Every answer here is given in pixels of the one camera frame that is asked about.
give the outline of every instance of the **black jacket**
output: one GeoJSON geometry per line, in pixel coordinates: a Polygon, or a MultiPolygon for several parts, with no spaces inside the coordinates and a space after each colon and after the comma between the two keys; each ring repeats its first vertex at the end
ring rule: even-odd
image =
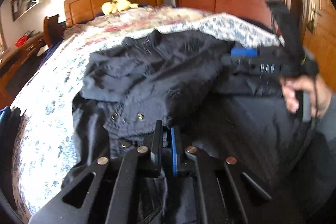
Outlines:
{"type": "Polygon", "coordinates": [[[265,182],[278,185],[313,132],[286,110],[277,80],[233,74],[222,64],[232,47],[241,45],[200,31],[156,30],[90,54],[83,88],[73,100],[79,163],[63,184],[99,156],[115,158],[133,148],[122,148],[121,139],[140,145],[160,119],[167,127],[178,124],[211,156],[233,155],[265,182]]]}

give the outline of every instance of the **blue fabric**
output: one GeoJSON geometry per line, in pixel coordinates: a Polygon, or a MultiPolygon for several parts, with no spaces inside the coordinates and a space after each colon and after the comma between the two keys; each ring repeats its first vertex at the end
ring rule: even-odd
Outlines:
{"type": "Polygon", "coordinates": [[[90,20],[83,20],[83,21],[80,21],[80,22],[78,22],[77,24],[86,24],[86,23],[88,23],[89,21],[95,19],[96,17],[101,17],[101,16],[104,16],[104,13],[103,13],[103,12],[98,12],[98,13],[94,16],[94,18],[92,18],[92,19],[90,19],[90,20]]]}
{"type": "Polygon", "coordinates": [[[0,110],[0,138],[3,135],[5,124],[8,120],[8,118],[11,116],[11,113],[12,113],[12,111],[9,108],[9,106],[0,110]]]}
{"type": "Polygon", "coordinates": [[[59,47],[59,45],[61,45],[62,41],[58,42],[55,46],[51,47],[49,50],[47,50],[45,53],[44,53],[44,59],[42,60],[39,68],[37,70],[39,70],[42,65],[47,62],[47,60],[53,55],[53,53],[56,51],[56,49],[59,47]]]}

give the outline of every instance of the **wall shelf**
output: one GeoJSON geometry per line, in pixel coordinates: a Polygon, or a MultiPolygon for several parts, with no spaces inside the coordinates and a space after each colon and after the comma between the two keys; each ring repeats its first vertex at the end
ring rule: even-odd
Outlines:
{"type": "Polygon", "coordinates": [[[20,0],[19,9],[18,9],[18,12],[19,12],[18,13],[18,17],[16,19],[14,19],[14,21],[18,20],[25,13],[27,13],[28,11],[30,11],[33,7],[35,7],[36,5],[38,5],[41,2],[43,2],[43,0],[36,0],[36,3],[34,3],[33,5],[31,5],[30,7],[27,7],[26,9],[23,9],[22,5],[24,5],[25,2],[24,2],[24,0],[20,0]]]}

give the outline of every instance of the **bed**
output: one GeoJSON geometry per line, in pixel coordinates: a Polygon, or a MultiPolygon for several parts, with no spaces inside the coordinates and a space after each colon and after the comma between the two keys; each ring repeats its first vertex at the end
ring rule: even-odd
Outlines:
{"type": "Polygon", "coordinates": [[[162,0],[131,0],[150,6],[94,18],[106,1],[64,2],[68,29],[62,43],[11,106],[19,107],[22,114],[12,176],[14,199],[24,223],[60,191],[63,178],[76,163],[72,100],[82,87],[91,52],[119,45],[125,36],[143,37],[154,29],[162,33],[198,29],[218,39],[239,41],[245,47],[279,43],[275,35],[235,16],[157,7],[162,0]]]}

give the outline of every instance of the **plush toy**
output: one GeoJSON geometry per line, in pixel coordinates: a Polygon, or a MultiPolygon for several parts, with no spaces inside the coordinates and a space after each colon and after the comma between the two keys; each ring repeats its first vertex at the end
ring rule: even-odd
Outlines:
{"type": "Polygon", "coordinates": [[[105,2],[101,10],[104,15],[114,14],[115,12],[124,11],[129,8],[138,8],[138,3],[131,3],[128,0],[112,0],[112,2],[105,2]]]}

